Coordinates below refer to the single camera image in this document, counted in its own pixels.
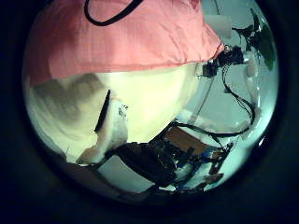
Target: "pink fabric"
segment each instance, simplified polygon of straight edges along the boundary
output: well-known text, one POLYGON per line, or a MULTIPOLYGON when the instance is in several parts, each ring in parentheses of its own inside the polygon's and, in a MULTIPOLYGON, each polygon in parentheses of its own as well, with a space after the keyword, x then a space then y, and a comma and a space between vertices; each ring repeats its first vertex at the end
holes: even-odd
MULTIPOLYGON (((55 0, 36 18, 23 72, 31 85, 92 72, 120 72, 205 62, 223 44, 203 19, 200 0, 145 0, 106 27, 87 21, 85 0, 55 0)), ((131 0, 91 0, 90 14, 105 21, 131 0)))

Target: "black wire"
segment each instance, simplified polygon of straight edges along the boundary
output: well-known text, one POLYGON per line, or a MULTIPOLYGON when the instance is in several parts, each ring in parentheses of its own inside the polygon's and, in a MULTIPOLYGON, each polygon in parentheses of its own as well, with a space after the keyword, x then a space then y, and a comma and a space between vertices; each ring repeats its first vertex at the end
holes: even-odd
POLYGON ((123 11, 121 11, 119 14, 115 15, 114 17, 110 18, 107 21, 96 21, 92 16, 90 15, 89 12, 89 4, 90 0, 85 0, 85 5, 84 5, 84 14, 85 17, 89 22, 96 26, 108 26, 116 21, 120 21, 124 17, 128 16, 131 12, 133 12, 141 3, 143 0, 133 0, 128 7, 126 7, 123 11))

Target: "pink blanket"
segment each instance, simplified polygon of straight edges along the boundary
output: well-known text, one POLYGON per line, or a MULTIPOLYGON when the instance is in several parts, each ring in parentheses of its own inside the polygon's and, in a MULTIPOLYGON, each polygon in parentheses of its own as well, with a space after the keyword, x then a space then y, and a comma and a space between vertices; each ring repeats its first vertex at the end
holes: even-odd
MULTIPOLYGON (((55 0, 36 18, 23 73, 31 85, 93 72, 180 66, 215 58, 223 44, 204 22, 200 0, 145 0, 109 26, 91 24, 84 0, 55 0)), ((90 14, 105 21, 131 0, 91 0, 90 14)))

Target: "black cable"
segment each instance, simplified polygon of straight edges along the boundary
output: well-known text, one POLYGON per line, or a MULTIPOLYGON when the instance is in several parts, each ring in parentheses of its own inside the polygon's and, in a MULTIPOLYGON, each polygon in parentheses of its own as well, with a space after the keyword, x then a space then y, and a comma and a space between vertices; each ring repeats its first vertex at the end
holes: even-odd
POLYGON ((119 14, 115 15, 114 17, 110 18, 107 21, 96 21, 92 16, 90 15, 89 12, 89 4, 90 0, 85 1, 84 5, 84 14, 85 17, 89 22, 96 26, 108 26, 116 21, 120 21, 124 17, 128 16, 131 12, 133 12, 141 3, 143 0, 133 0, 123 11, 121 11, 119 14))

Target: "black strap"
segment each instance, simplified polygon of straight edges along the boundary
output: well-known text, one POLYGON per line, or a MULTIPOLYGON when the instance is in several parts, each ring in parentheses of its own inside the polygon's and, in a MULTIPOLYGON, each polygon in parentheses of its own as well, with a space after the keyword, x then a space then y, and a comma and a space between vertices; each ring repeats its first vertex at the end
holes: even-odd
POLYGON ((133 12, 139 5, 140 3, 142 3, 143 0, 133 0, 128 7, 126 7, 123 11, 121 11, 119 14, 115 15, 114 17, 110 18, 107 21, 96 21, 95 19, 93 19, 89 13, 89 4, 90 4, 90 0, 86 0, 85 1, 85 5, 84 5, 84 13, 85 16, 87 18, 87 20, 89 22, 91 22, 94 25, 97 26, 108 26, 116 21, 120 21, 121 19, 123 19, 124 17, 126 17, 127 15, 129 15, 131 12, 133 12))

